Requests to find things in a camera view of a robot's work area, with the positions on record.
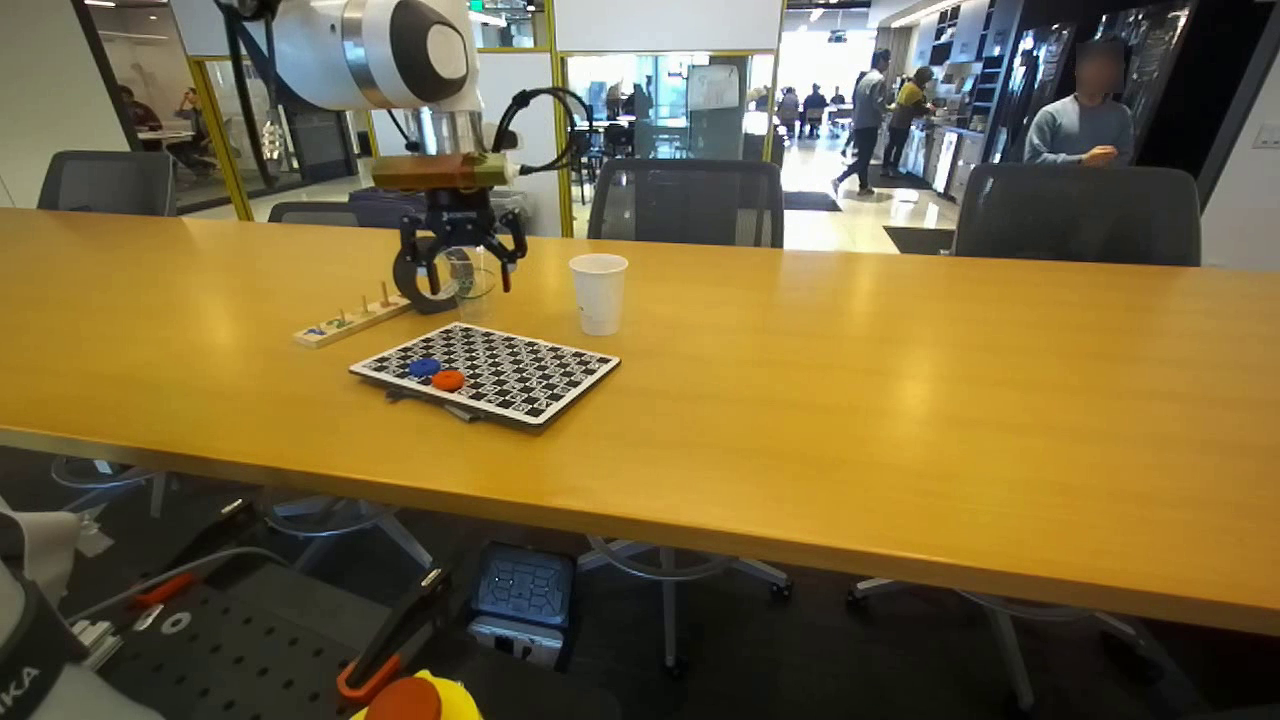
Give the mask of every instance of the office chair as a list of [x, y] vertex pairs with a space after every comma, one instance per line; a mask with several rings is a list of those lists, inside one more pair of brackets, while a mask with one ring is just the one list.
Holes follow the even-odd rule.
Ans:
[[783, 246], [780, 169], [754, 158], [612, 158], [588, 237]]
[[[346, 200], [286, 200], [286, 203], [271, 203], [270, 220], [357, 226], [357, 210]], [[382, 526], [419, 566], [435, 562], [432, 551], [399, 523], [399, 517], [382, 502], [349, 498], [349, 496], [293, 496], [293, 490], [270, 490], [270, 489], [260, 502], [263, 502], [263, 523], [271, 533], [307, 541], [295, 566], [307, 566], [328, 541], [340, 541], [364, 526]]]
[[[675, 245], [758, 245], [780, 246], [783, 200], [780, 169], [749, 158], [612, 158], [593, 200], [593, 240], [675, 240]], [[780, 566], [741, 556], [702, 556], [631, 541], [593, 541], [582, 571], [621, 566], [658, 578], [665, 591], [665, 666], [679, 673], [675, 586], [715, 571], [746, 571], [774, 586], [774, 605], [791, 599]]]
[[[49, 210], [171, 217], [175, 169], [166, 150], [57, 150], [42, 183]], [[166, 474], [108, 459], [52, 459], [52, 479], [84, 490], [69, 510], [94, 510], [127, 489], [154, 484], [161, 517]]]
[[[984, 163], [973, 173], [957, 256], [1030, 256], [1030, 260], [1100, 260], [1100, 262], [1202, 262], [1202, 191], [1174, 169], [1079, 169], [1079, 163]], [[910, 586], [901, 578], [862, 578], [851, 606], [872, 595]], [[1035, 687], [1013, 618], [1093, 617], [1110, 632], [1110, 648], [1132, 666], [1160, 673], [1160, 656], [1135, 622], [1106, 612], [1031, 606], [994, 595], [967, 595], [984, 606], [1020, 711], [1035, 709]]]

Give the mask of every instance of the chair backrest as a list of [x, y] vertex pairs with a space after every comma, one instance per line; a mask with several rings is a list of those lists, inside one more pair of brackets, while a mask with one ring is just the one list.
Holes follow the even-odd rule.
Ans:
[[57, 150], [42, 209], [171, 217], [175, 169], [170, 150]]
[[780, 169], [754, 158], [612, 158], [598, 183], [588, 237], [783, 246]]
[[953, 253], [1202, 262], [1202, 186], [1178, 169], [984, 163]]
[[271, 223], [357, 223], [357, 209], [346, 200], [280, 200]]

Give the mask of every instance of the wooden table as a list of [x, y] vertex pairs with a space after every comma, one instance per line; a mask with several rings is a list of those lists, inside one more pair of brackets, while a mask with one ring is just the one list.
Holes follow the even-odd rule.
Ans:
[[551, 428], [328, 348], [392, 231], [0, 210], [0, 444], [1280, 636], [1280, 274], [535, 240], [464, 320], [621, 350]]

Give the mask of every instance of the white cup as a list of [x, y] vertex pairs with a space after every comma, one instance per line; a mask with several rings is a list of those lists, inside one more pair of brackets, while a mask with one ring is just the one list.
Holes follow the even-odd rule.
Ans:
[[567, 269], [576, 288], [576, 323], [588, 335], [612, 335], [626, 323], [630, 260], [585, 253]]

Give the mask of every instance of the white floor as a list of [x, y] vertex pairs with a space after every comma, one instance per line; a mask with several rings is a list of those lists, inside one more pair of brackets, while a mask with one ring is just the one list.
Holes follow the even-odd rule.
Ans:
[[[821, 141], [813, 148], [791, 148], [783, 157], [783, 186], [789, 191], [834, 191], [834, 179], [839, 176], [850, 158], [838, 150], [838, 141]], [[313, 183], [300, 191], [280, 191], [254, 200], [254, 217], [270, 220], [271, 203], [280, 200], [346, 200], [351, 186], [364, 186], [364, 176], [331, 179], [331, 183]], [[957, 203], [921, 191], [921, 186], [882, 186], [872, 200], [862, 200], [851, 186], [839, 191], [839, 210], [789, 210], [789, 246], [799, 253], [883, 253], [896, 256], [883, 223], [904, 223], [904, 226], [957, 226]], [[208, 209], [193, 210], [205, 220], [231, 220], [231, 209]]]

